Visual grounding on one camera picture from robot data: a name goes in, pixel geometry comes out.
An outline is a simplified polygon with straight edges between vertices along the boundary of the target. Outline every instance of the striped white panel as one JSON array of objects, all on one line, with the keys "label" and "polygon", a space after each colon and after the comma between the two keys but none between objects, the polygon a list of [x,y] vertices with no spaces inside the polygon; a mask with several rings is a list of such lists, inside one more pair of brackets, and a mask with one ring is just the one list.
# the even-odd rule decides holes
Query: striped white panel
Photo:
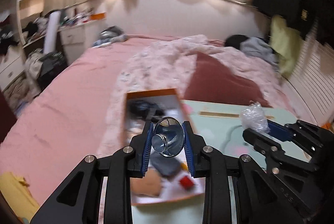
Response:
[{"label": "striped white panel", "polygon": [[307,38],[289,82],[303,98],[318,125],[334,115],[334,50]]}]

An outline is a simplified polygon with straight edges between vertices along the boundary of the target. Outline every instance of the round metal object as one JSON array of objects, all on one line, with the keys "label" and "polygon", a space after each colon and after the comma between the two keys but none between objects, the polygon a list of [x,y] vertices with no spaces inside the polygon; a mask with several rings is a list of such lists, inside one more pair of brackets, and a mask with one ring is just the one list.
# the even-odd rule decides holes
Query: round metal object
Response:
[{"label": "round metal object", "polygon": [[272,169],[272,173],[274,173],[275,175],[279,174],[280,170],[276,167],[273,167]]},{"label": "round metal object", "polygon": [[182,125],[172,117],[164,117],[154,127],[152,147],[162,156],[174,157],[182,151],[184,137]]},{"label": "round metal object", "polygon": [[133,151],[133,148],[130,146],[126,146],[123,148],[123,152],[125,152],[126,154],[129,154],[132,151]]},{"label": "round metal object", "polygon": [[205,151],[205,152],[212,152],[212,151],[213,151],[213,148],[210,147],[210,146],[204,146],[204,147],[203,147],[203,151]]},{"label": "round metal object", "polygon": [[244,162],[249,162],[250,160],[252,160],[252,158],[249,155],[244,154],[241,156],[241,160],[243,160]]},{"label": "round metal object", "polygon": [[94,161],[94,159],[95,159],[95,157],[94,157],[93,155],[87,155],[87,156],[85,157],[85,162],[87,162],[87,163],[91,163],[91,162]]}]

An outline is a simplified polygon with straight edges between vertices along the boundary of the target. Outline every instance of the white wall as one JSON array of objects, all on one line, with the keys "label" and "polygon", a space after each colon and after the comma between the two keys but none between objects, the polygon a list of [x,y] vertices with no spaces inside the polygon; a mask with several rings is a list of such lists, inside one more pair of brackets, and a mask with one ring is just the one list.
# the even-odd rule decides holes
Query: white wall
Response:
[{"label": "white wall", "polygon": [[263,37],[269,24],[254,8],[226,0],[93,0],[76,7],[106,12],[108,26],[117,25],[127,34],[204,34],[225,40],[233,34]]}]

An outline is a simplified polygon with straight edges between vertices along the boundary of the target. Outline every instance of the blue gripper pad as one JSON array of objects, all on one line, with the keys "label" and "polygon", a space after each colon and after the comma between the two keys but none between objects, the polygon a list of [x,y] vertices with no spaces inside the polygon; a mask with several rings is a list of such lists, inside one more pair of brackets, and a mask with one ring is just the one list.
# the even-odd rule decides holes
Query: blue gripper pad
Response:
[{"label": "blue gripper pad", "polygon": [[270,132],[268,133],[270,136],[282,142],[292,141],[293,135],[288,131],[287,127],[270,120],[268,120],[268,126],[270,128]]},{"label": "blue gripper pad", "polygon": [[152,142],[151,139],[153,137],[153,123],[151,122],[150,129],[148,130],[147,133],[147,138],[145,142],[145,147],[142,155],[142,168],[141,168],[141,173],[143,176],[145,176],[145,173],[148,170],[148,163],[150,161],[150,155],[151,155],[151,147],[152,147]]},{"label": "blue gripper pad", "polygon": [[190,175],[194,177],[195,174],[194,154],[190,145],[189,137],[184,123],[182,123],[182,128],[184,130],[184,152],[186,154],[187,166]]}]

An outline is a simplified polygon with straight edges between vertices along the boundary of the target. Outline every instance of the pink bed sheet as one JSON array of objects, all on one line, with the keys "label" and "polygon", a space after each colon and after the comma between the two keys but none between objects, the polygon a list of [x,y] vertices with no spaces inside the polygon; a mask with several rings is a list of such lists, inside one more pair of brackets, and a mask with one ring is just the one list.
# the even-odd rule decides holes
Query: pink bed sheet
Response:
[{"label": "pink bed sheet", "polygon": [[0,174],[24,176],[39,204],[71,170],[95,154],[106,130],[106,111],[124,63],[157,39],[135,36],[88,49],[19,117],[0,145]]}]

